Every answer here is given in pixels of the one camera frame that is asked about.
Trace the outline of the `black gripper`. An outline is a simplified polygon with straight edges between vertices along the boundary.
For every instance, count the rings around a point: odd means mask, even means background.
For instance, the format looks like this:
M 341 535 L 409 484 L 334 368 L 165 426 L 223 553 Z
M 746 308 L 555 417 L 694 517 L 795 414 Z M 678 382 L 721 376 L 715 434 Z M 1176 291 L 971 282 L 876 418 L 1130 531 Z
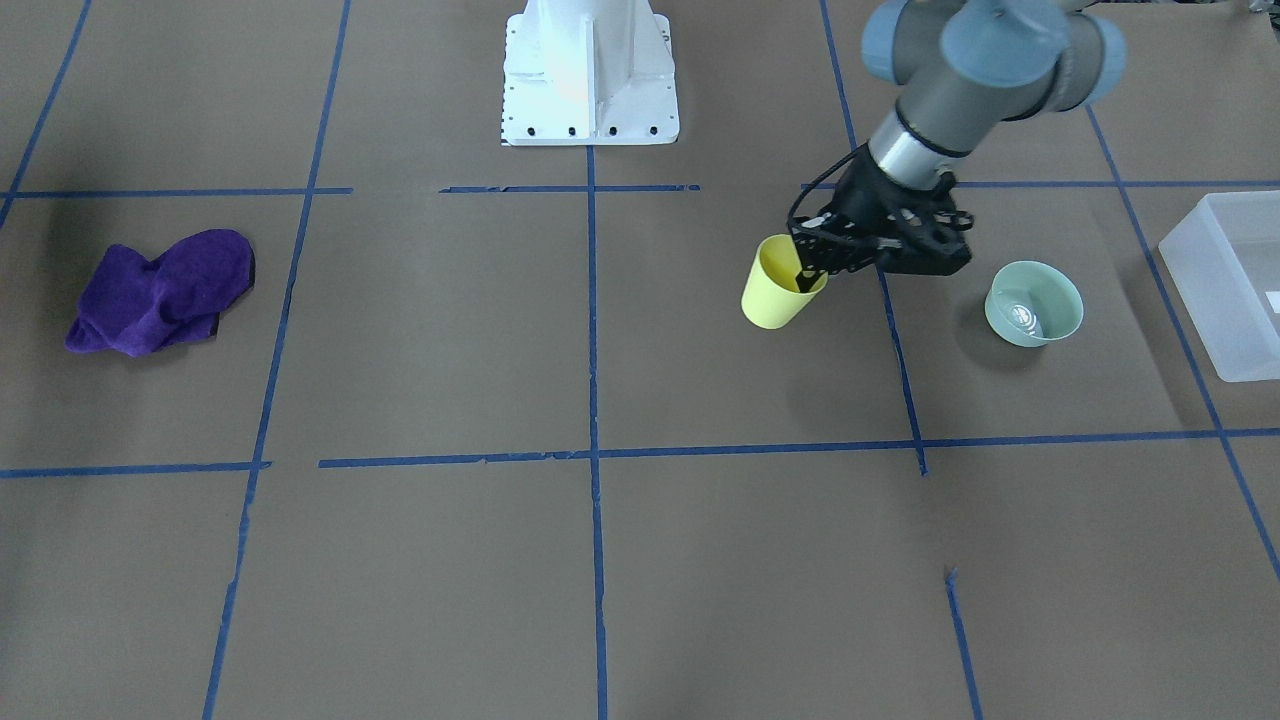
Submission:
M 791 222 L 797 259 L 794 283 L 814 293 L 823 277 L 876 266 L 886 274 L 952 275 L 973 252 L 965 233 L 974 225 L 957 206 L 950 170 L 927 190 L 901 186 L 856 149 L 831 170 L 841 170 L 831 200 L 812 222 Z

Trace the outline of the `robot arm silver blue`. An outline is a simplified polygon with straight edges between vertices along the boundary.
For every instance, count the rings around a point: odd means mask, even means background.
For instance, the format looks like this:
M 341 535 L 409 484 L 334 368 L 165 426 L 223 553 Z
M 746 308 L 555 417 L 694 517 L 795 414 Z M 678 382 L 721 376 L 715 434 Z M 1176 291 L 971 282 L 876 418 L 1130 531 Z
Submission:
M 952 275 L 972 260 L 974 220 L 954 200 L 957 168 L 1002 123 L 1088 106 L 1126 69 L 1126 40 L 1083 1 L 887 1 L 861 59 L 899 96 L 863 143 L 824 172 L 829 201 L 788 210 L 803 292 L 874 266 Z

